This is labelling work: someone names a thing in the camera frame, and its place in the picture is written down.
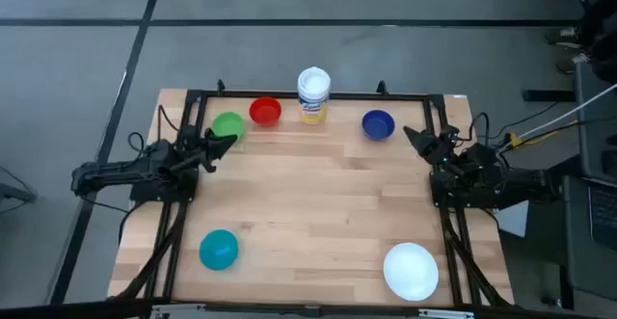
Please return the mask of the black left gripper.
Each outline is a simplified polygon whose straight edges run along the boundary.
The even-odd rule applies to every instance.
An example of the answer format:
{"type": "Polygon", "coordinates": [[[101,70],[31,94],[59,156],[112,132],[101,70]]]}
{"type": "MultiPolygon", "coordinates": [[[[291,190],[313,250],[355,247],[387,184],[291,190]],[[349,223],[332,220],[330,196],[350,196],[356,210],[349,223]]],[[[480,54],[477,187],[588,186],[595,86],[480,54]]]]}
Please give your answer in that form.
{"type": "Polygon", "coordinates": [[[207,173],[212,173],[212,161],[222,159],[228,148],[232,147],[236,141],[237,136],[235,134],[226,136],[210,134],[199,140],[195,149],[186,153],[185,159],[180,164],[180,169],[183,171],[202,166],[207,173]]]}

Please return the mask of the person's shoe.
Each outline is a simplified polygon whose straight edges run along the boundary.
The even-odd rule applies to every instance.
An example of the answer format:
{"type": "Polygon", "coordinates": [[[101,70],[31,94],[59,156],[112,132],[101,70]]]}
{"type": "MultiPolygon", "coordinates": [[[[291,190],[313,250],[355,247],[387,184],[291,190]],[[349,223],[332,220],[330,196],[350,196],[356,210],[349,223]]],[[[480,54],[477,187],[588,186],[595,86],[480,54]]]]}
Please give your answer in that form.
{"type": "Polygon", "coordinates": [[[551,45],[562,45],[571,48],[580,48],[576,27],[553,29],[545,33],[545,40],[551,45]]]}
{"type": "Polygon", "coordinates": [[[579,64],[588,64],[591,61],[589,55],[585,52],[579,52],[574,55],[559,59],[555,63],[556,69],[565,75],[574,74],[579,64]]]}

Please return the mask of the white paper sheet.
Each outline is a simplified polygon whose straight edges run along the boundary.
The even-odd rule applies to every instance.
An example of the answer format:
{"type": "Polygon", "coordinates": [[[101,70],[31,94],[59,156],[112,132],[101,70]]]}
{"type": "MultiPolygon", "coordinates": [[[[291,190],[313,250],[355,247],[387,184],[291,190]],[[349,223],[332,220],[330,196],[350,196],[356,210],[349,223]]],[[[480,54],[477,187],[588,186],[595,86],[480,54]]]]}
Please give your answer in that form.
{"type": "Polygon", "coordinates": [[[529,201],[522,201],[496,212],[498,228],[501,231],[524,238],[526,233],[529,201]]]}

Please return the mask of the grey stand foot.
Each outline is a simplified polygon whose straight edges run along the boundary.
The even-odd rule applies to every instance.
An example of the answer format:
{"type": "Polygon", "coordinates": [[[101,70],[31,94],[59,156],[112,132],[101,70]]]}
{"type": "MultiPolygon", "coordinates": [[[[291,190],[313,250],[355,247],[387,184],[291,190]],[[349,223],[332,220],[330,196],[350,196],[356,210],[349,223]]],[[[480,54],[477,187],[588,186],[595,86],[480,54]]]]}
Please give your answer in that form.
{"type": "Polygon", "coordinates": [[[38,195],[20,178],[9,170],[0,166],[0,171],[4,172],[14,181],[21,185],[21,189],[0,181],[0,201],[3,199],[17,199],[24,203],[34,202],[38,195]]]}

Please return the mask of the white yellow wipes canister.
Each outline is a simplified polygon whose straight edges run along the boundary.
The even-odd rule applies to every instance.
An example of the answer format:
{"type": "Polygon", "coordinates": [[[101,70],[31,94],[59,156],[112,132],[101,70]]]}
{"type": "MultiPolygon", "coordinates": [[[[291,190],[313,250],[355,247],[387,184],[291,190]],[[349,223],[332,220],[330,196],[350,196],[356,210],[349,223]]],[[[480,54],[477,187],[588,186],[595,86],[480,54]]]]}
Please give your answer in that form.
{"type": "Polygon", "coordinates": [[[307,124],[323,122],[328,113],[331,77],[322,68],[312,66],[304,69],[297,80],[301,121],[307,124]]]}

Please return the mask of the green plastic bowl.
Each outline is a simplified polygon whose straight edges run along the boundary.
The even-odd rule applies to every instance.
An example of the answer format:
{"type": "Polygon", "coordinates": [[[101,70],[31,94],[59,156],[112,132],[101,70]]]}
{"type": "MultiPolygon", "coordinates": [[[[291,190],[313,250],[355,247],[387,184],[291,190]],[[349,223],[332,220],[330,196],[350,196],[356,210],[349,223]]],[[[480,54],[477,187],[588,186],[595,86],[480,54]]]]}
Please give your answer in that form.
{"type": "Polygon", "coordinates": [[[237,113],[224,112],[212,121],[211,129],[216,136],[234,135],[240,141],[245,133],[245,121],[237,113]]]}

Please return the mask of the person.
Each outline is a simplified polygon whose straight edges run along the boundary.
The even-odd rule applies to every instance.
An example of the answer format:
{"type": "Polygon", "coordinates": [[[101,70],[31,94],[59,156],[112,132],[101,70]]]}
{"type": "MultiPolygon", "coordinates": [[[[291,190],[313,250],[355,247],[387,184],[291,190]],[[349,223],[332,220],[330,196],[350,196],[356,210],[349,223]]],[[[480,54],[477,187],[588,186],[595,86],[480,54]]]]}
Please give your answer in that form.
{"type": "Polygon", "coordinates": [[[616,14],[617,0],[597,0],[585,11],[578,30],[594,72],[611,84],[617,84],[617,25],[610,30],[604,24],[616,14]]]}

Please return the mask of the large white bowl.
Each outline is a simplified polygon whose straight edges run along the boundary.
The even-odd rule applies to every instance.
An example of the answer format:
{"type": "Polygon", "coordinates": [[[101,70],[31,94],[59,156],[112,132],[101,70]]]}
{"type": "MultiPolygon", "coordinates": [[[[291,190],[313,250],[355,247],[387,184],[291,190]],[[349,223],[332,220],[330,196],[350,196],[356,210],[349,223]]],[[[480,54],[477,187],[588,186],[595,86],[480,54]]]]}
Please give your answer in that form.
{"type": "Polygon", "coordinates": [[[387,252],[383,275],[389,289],[409,302],[427,300],[440,279],[435,257],[419,244],[409,242],[397,244],[387,252]]]}

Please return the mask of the black floor bar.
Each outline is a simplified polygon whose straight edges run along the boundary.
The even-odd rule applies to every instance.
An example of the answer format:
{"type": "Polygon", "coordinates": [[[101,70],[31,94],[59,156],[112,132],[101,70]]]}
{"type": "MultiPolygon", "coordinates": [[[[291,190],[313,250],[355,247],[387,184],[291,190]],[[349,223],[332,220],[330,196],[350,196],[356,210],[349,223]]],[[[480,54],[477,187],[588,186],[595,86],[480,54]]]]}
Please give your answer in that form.
{"type": "Polygon", "coordinates": [[[576,102],[573,91],[566,90],[522,90],[522,98],[527,102],[576,102]]]}

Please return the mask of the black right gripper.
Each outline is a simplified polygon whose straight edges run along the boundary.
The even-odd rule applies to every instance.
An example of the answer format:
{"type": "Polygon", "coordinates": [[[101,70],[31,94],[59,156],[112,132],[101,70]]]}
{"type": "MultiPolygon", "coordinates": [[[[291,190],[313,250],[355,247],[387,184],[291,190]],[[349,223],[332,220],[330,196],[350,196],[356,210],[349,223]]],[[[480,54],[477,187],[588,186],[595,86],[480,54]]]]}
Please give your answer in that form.
{"type": "Polygon", "coordinates": [[[403,131],[418,155],[431,165],[444,165],[457,157],[454,152],[460,133],[457,127],[446,125],[436,137],[428,130],[416,131],[407,125],[403,131]]]}

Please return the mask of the grey side desk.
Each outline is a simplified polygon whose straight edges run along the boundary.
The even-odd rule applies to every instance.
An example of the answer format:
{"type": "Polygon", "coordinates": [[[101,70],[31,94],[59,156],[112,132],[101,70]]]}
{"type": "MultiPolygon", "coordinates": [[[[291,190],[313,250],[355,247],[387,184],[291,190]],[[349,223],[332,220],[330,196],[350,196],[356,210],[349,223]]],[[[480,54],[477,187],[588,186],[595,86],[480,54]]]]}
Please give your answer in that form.
{"type": "Polygon", "coordinates": [[[617,85],[576,68],[580,171],[563,178],[566,279],[617,302],[617,85]]]}

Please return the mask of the dark blue plastic bowl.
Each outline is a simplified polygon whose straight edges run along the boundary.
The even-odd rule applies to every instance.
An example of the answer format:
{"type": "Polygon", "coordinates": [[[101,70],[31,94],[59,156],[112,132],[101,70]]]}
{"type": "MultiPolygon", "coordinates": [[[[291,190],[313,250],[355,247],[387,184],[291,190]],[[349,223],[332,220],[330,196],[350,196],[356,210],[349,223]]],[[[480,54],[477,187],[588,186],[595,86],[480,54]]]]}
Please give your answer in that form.
{"type": "Polygon", "coordinates": [[[384,141],[395,128],[394,118],[386,111],[371,110],[362,117],[362,131],[372,141],[384,141]]]}

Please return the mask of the red plastic bowl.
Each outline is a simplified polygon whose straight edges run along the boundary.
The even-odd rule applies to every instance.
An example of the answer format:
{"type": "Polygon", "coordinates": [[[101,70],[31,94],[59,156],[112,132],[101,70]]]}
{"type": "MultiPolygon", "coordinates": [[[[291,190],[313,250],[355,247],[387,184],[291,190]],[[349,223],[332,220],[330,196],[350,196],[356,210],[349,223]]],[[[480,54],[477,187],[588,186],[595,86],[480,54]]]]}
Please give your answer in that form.
{"type": "Polygon", "coordinates": [[[270,96],[256,99],[249,109],[251,120],[261,127],[276,126],[279,123],[281,114],[281,104],[276,98],[270,96]]]}

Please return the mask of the teal plastic bowl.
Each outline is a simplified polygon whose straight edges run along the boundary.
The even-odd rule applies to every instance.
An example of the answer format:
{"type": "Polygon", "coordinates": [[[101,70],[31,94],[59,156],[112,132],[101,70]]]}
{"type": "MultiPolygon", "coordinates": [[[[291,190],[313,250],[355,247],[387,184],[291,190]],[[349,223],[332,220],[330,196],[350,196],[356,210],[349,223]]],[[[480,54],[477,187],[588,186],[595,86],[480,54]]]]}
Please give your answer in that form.
{"type": "Polygon", "coordinates": [[[230,267],[239,254],[235,235],[225,229],[210,231],[201,241],[200,260],[210,270],[222,271],[230,267]]]}

